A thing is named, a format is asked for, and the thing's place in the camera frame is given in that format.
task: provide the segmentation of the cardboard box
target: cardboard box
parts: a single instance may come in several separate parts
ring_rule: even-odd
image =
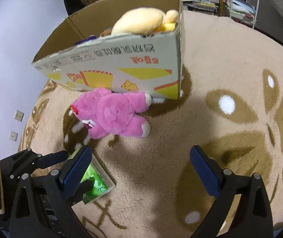
[[[100,36],[128,10],[154,7],[179,11],[172,32]],[[32,65],[65,88],[106,87],[117,93],[144,91],[152,97],[179,98],[183,12],[181,0],[99,0],[66,18],[43,44]]]

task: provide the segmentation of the wall outlet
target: wall outlet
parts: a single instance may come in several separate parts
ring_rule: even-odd
[[[18,136],[18,133],[11,131],[10,134],[9,134],[9,139],[12,140],[12,141],[16,141],[17,136]]]
[[[16,110],[14,119],[17,120],[17,121],[22,121],[23,117],[24,117],[24,113],[21,112],[21,111]]]

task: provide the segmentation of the green tissue package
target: green tissue package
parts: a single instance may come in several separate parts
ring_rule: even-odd
[[[94,186],[87,193],[83,194],[82,201],[85,204],[96,201],[106,193],[109,193],[115,187],[114,182],[107,175],[93,154],[92,161],[88,169],[85,171],[81,182],[87,179],[91,180],[94,183]]]

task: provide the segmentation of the plush toy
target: plush toy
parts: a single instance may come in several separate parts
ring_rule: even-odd
[[[122,33],[149,34],[174,30],[178,11],[164,13],[156,8],[137,8],[127,11],[113,26],[111,35]]]
[[[152,99],[144,92],[117,94],[106,88],[82,94],[71,105],[76,117],[84,123],[92,139],[110,133],[123,137],[145,138],[149,123],[136,115],[149,109]]]

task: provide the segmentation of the fleece blanket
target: fleece blanket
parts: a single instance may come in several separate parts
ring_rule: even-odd
[[[196,144],[222,168],[260,173],[274,229],[283,227],[283,47],[226,17],[190,11],[184,17],[182,97],[156,99],[142,114],[149,137],[90,139],[70,110],[81,92],[52,81],[27,122],[19,150],[72,153],[87,144],[115,182],[96,202],[73,206],[94,237],[189,237],[213,203],[189,161]]]

